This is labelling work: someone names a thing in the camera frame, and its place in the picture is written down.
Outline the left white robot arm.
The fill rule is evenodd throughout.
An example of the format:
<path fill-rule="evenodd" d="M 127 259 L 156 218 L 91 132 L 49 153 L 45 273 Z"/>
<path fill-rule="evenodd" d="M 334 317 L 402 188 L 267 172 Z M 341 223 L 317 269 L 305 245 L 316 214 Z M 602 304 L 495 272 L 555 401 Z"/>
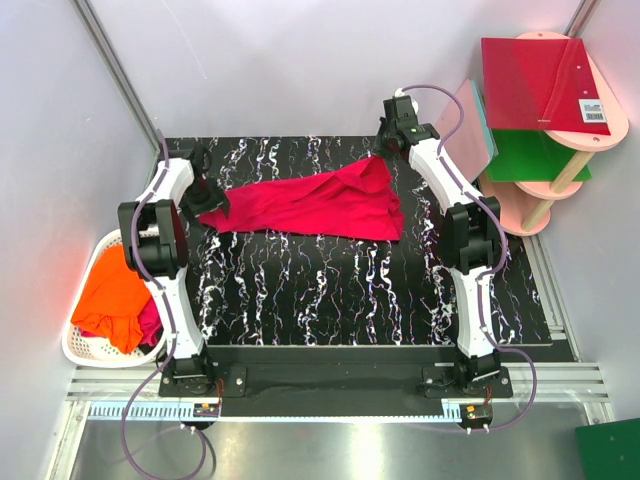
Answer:
<path fill-rule="evenodd" d="M 222 387 L 187 291 L 189 247 L 182 225 L 183 219 L 196 224 L 206 213 L 230 213 L 226 193 L 207 176 L 211 162 L 200 142 L 182 150 L 163 147 L 143 193 L 117 210 L 125 262 L 149 290 L 163 326 L 165 395 L 205 396 Z"/>

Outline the crimson red t shirt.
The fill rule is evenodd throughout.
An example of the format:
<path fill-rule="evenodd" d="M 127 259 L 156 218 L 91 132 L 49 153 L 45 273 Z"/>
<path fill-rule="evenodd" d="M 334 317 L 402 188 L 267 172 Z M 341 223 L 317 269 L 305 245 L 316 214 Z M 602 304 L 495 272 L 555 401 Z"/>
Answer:
<path fill-rule="evenodd" d="M 380 157 L 303 178 L 254 183 L 227 192 L 228 213 L 198 216 L 221 233 L 275 230 L 368 241 L 398 241 L 404 229 L 401 202 Z"/>

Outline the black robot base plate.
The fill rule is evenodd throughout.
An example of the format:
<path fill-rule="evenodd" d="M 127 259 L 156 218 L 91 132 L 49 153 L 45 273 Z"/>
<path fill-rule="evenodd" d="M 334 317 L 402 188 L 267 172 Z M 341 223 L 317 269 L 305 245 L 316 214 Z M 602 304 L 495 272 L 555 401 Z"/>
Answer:
<path fill-rule="evenodd" d="M 501 357 L 491 380 L 455 381 L 451 346 L 210 346 L 226 419 L 392 419 L 443 413 L 441 401 L 511 399 L 524 361 Z"/>

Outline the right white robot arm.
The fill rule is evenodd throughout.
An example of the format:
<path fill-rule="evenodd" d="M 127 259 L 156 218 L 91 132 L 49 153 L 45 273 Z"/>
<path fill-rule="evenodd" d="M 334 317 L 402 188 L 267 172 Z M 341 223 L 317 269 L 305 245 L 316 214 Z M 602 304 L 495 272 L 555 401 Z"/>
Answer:
<path fill-rule="evenodd" d="M 504 264 L 500 204 L 495 197 L 484 197 L 464 177 L 444 147 L 448 137 L 419 122 L 410 96 L 387 99 L 383 109 L 378 151 L 386 158 L 406 160 L 443 212 L 440 258 L 454 281 L 458 309 L 456 360 L 449 380 L 463 395 L 476 396 L 501 369 L 490 302 L 495 271 Z"/>

